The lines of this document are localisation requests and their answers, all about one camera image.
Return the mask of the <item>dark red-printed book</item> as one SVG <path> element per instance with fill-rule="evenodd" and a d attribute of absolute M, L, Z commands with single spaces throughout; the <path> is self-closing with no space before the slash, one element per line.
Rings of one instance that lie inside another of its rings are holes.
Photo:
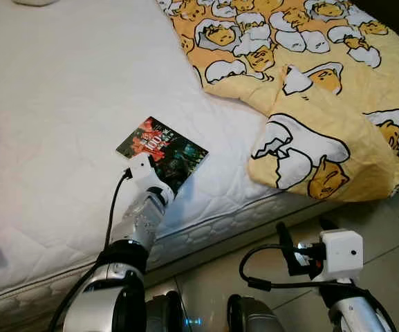
<path fill-rule="evenodd" d="M 147 153 L 159 179 L 175 193 L 208 155 L 207 149 L 153 117 L 142 121 L 115 151 L 129 159 Z"/>

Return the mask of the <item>white quilted mattress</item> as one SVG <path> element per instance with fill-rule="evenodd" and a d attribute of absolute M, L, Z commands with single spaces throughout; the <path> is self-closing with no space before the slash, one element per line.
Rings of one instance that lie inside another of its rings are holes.
<path fill-rule="evenodd" d="M 154 0 L 0 0 L 0 332 L 47 329 L 95 261 L 109 207 L 135 196 L 117 148 L 148 117 L 207 149 L 179 190 L 151 251 L 149 296 L 180 291 L 187 325 L 222 330 L 233 293 L 265 302 L 287 332 L 330 332 L 313 290 L 261 292 L 240 280 L 246 246 L 318 234 L 332 203 L 278 193 L 246 173 L 263 126 L 246 104 L 203 92 Z"/>

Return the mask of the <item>grey right robot leg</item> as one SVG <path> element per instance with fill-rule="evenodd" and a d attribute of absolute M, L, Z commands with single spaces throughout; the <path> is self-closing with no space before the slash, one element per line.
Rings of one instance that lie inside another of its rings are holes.
<path fill-rule="evenodd" d="M 231 294 L 227 302 L 228 332 L 286 332 L 279 318 L 262 301 Z"/>

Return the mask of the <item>grey robot leg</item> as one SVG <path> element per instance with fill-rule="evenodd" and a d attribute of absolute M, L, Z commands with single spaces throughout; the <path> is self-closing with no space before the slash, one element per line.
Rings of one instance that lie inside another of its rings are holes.
<path fill-rule="evenodd" d="M 146 332 L 189 332 L 181 296 L 171 290 L 146 301 Z"/>
<path fill-rule="evenodd" d="M 231 294 L 227 302 L 228 332 L 286 332 L 279 318 L 262 301 Z"/>

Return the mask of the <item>grey left robot leg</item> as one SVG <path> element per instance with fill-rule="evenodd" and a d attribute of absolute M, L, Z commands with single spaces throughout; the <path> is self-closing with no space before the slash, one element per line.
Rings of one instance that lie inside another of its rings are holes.
<path fill-rule="evenodd" d="M 146 332 L 189 332 L 181 296 L 171 290 L 146 301 Z"/>

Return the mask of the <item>yellow egg cartoon blanket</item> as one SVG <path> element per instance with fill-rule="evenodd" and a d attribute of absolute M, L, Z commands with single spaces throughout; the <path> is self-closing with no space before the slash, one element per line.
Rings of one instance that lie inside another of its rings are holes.
<path fill-rule="evenodd" d="M 316 200 L 399 191 L 399 36 L 351 0 L 156 0 L 205 92 L 266 118 L 250 179 Z"/>

